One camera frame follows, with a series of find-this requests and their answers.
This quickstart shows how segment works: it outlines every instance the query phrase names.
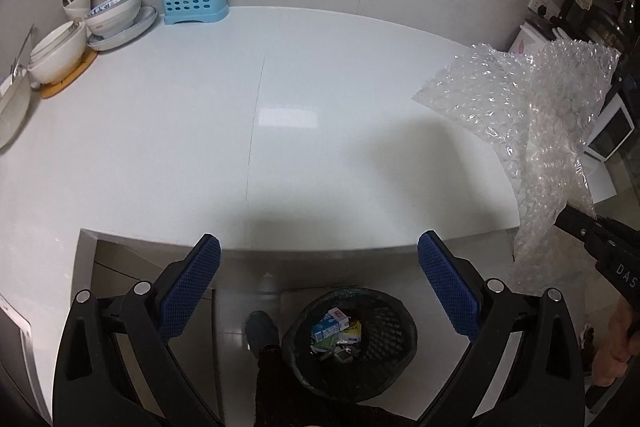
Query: electrical socket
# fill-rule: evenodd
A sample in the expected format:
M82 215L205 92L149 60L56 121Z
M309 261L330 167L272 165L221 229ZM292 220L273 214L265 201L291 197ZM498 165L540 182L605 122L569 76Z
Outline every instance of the electrical socket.
M556 6L552 0L530 0L529 1L529 9L532 12L538 13L538 10L541 6L546 8L546 13L544 15L545 19L550 19L551 17L558 17L560 15L560 9Z

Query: pant leg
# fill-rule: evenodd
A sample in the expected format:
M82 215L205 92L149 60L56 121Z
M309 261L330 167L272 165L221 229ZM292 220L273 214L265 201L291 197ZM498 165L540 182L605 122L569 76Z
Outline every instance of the pant leg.
M305 389L282 360L279 347L267 347L258 360L255 427L337 427L319 396Z
M255 392L255 427L412 427L413 420L380 407L345 404L305 389L282 360L279 347L260 354Z

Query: blue and white bowl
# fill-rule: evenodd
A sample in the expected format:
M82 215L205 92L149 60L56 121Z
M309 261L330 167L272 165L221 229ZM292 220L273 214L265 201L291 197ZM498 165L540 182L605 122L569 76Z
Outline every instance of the blue and white bowl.
M141 5L142 0L108 0L91 10L85 22L92 34L108 39L133 24Z

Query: wall outlet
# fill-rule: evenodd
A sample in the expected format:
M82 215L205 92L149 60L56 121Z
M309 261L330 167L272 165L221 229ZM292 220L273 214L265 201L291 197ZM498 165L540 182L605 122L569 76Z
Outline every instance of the wall outlet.
M545 19L550 19L552 16L558 17L560 15L559 7L556 6L552 0L530 0L529 9L538 15L542 15Z

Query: microwave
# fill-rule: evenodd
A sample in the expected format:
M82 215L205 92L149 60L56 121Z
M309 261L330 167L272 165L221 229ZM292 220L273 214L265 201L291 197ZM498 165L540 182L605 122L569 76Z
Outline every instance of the microwave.
M633 133L634 128L634 121L625 103L615 94L596 118L596 127L587 140L585 154L602 162L608 160Z

